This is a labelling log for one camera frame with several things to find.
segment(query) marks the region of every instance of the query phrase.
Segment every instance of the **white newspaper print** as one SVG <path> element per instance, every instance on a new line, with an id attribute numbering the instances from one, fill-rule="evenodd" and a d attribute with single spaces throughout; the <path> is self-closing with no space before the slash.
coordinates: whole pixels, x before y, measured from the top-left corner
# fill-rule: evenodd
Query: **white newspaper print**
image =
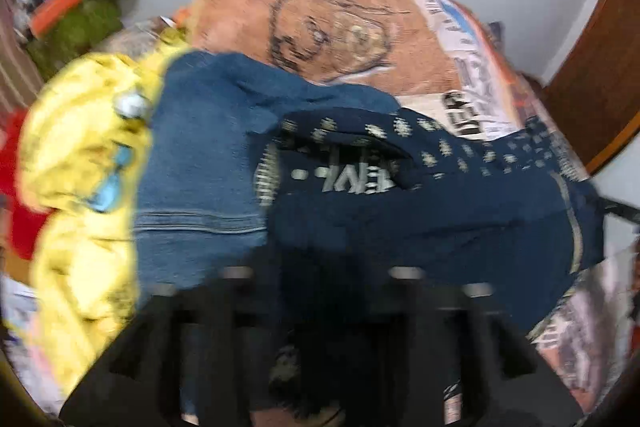
<path id="1" fill-rule="evenodd" d="M 495 74 L 492 74 L 494 66 L 479 49 L 476 38 L 444 11 L 443 3 L 449 6 L 453 6 L 453 4 L 448 0 L 414 0 L 414 2 L 425 17 L 429 29 L 438 37 L 444 52 L 453 59 L 458 68 L 463 92 L 468 103 L 474 108 L 476 118 L 481 121 L 482 132 L 480 134 L 464 137 L 494 140 L 517 131 L 519 127 L 510 121 L 502 108 L 500 94 L 503 86 L 495 78 Z M 410 100 L 400 100 L 402 105 L 408 104 L 405 107 L 418 110 L 416 106 L 421 104 L 417 100 L 415 102 L 417 103 Z M 442 111 L 447 113 L 447 108 L 443 107 L 433 116 L 431 112 L 426 114 L 440 121 Z"/>

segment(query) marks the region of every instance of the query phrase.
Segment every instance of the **pile of clothes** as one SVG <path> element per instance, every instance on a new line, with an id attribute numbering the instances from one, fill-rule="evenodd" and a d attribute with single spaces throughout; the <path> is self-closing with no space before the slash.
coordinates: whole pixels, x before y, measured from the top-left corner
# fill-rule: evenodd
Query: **pile of clothes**
<path id="1" fill-rule="evenodd" d="M 410 266 L 489 283 L 532 340 L 602 261 L 586 172 L 459 4 L 186 13 L 136 59 L 73 61 L 5 146 L 10 221 L 30 224 L 25 342 L 62 398 L 159 285 L 194 287 L 264 245 L 284 253 L 300 320 L 349 321 L 380 273 Z"/>

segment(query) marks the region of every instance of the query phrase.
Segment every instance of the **yellow fabric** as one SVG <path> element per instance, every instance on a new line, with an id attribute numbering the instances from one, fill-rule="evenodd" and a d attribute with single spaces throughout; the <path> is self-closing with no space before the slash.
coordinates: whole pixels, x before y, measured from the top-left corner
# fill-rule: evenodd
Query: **yellow fabric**
<path id="1" fill-rule="evenodd" d="M 20 134 L 23 200 L 60 210 L 38 236 L 31 279 L 39 343 L 65 396 L 124 327 L 137 297 L 130 228 L 151 135 L 142 118 L 119 116 L 115 102 L 136 92 L 152 107 L 169 61 L 187 50 L 181 35 L 168 30 L 139 62 L 111 54 L 73 61 L 47 83 Z M 121 148 L 132 156 L 118 169 Z M 89 202 L 114 172 L 119 197 L 97 212 Z"/>

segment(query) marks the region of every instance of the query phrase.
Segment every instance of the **navy blue garment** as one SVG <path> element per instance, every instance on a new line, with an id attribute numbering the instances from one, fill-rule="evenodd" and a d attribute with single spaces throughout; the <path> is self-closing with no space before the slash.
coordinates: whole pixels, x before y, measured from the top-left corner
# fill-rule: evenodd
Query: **navy blue garment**
<path id="1" fill-rule="evenodd" d="M 134 239 L 143 292 L 153 283 L 190 287 L 264 243 L 248 132 L 284 114 L 398 103 L 367 86 L 315 86 L 240 54 L 192 52 L 164 78 L 151 121 L 153 146 L 138 188 Z"/>
<path id="2" fill-rule="evenodd" d="M 490 283 L 526 333 L 603 259 L 597 193 L 537 117 L 481 142 L 404 108 L 334 108 L 288 114 L 275 135 L 253 137 L 254 163 L 276 248 L 305 252 L 284 256 L 296 319 L 357 320 L 390 267 L 414 266 L 438 283 Z"/>

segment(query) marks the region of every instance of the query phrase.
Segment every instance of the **yellow garment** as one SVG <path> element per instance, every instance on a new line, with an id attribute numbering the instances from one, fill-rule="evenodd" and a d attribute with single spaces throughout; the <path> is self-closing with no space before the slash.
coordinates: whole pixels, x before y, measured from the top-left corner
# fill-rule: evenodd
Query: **yellow garment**
<path id="1" fill-rule="evenodd" d="M 60 210 L 40 231 L 31 280 L 40 346 L 65 396 L 124 327 L 137 297 L 130 229 L 151 134 L 144 118 L 121 116 L 122 100 L 134 94 L 151 109 L 169 61 L 187 50 L 180 34 L 167 30 L 139 62 L 85 55 L 46 84 L 22 128 L 23 201 Z M 128 160 L 118 163 L 122 151 Z M 103 200 L 96 194 L 114 180 L 117 196 L 97 211 Z"/>

